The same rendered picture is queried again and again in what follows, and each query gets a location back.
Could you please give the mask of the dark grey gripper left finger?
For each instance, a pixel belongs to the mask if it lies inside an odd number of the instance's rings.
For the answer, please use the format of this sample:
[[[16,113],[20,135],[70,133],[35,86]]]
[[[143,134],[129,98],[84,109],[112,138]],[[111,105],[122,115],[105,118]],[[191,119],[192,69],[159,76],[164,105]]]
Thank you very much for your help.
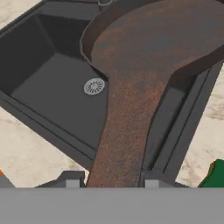
[[[80,188],[85,187],[84,179],[84,171],[63,171],[56,179],[38,185],[38,188]]]

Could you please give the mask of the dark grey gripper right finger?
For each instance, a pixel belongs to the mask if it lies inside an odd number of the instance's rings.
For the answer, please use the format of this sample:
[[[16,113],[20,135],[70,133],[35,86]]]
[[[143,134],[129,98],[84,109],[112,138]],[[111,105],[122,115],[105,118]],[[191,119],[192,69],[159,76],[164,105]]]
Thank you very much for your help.
[[[145,188],[167,188],[178,187],[186,188],[186,185],[182,185],[171,178],[168,178],[161,171],[142,171],[140,178],[140,187]]]

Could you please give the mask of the rusty brown pan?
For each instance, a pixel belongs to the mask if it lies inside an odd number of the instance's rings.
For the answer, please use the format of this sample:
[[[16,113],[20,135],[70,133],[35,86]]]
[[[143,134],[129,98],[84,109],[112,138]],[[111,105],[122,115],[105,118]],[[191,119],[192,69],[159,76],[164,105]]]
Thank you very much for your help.
[[[106,120],[89,187],[137,187],[186,92],[224,59],[224,0],[117,0],[80,39],[107,77]]]

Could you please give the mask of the green sponge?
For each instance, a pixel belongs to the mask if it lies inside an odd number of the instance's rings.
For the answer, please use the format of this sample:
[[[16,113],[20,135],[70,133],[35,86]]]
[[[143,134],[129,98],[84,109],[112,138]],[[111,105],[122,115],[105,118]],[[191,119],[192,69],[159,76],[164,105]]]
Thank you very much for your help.
[[[199,188],[224,188],[224,160],[216,159],[210,164],[205,178],[199,184]]]

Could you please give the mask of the dark grey sink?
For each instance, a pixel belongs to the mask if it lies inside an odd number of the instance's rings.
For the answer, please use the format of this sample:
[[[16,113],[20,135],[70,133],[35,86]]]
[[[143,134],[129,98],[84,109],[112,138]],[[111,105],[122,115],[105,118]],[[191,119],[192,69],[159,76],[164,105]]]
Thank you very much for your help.
[[[42,0],[0,29],[0,107],[86,168],[106,120],[109,82],[81,54],[89,23],[117,0]],[[155,161],[175,180],[224,59],[186,92]]]

